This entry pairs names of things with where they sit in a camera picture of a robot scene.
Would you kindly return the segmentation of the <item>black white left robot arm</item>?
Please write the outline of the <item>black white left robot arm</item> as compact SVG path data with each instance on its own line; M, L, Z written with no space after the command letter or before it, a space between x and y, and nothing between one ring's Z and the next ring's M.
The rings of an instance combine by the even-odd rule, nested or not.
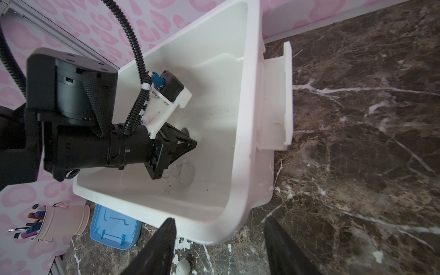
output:
M1 108L1 187L35 182L39 169L62 182L82 169L145 165L160 179L197 142L168 123L191 93L171 72L146 70L138 39L123 11L106 1L134 52L140 92L124 123L113 123L118 73L91 58L36 49L22 71L5 37L1 61L25 97Z

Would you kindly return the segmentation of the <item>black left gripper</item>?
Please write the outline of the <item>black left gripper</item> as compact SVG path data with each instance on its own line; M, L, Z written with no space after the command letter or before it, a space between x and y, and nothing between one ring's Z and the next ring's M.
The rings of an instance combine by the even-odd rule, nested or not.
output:
M127 165L142 163L152 179L160 179L171 162L197 146L197 141L168 124L154 139L144 126L139 126L131 136L124 134L122 124L112 127L106 166L122 170Z

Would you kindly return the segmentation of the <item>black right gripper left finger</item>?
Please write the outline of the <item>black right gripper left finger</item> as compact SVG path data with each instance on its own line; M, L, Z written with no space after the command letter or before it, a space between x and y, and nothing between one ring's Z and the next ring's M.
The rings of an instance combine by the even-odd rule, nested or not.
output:
M169 275L174 257L176 225L168 218L122 275Z

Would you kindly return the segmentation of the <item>clear glass beaker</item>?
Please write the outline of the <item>clear glass beaker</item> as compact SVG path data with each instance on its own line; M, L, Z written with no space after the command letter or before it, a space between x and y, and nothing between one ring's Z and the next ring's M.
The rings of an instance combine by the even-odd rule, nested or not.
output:
M163 172L162 179L168 189L189 187L195 178L195 166L186 158L179 159L172 163Z

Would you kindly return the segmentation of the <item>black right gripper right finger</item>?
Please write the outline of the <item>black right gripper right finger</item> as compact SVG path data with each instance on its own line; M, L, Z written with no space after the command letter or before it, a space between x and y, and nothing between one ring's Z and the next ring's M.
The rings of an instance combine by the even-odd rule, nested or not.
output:
M272 275L321 274L273 217L265 221L264 237Z

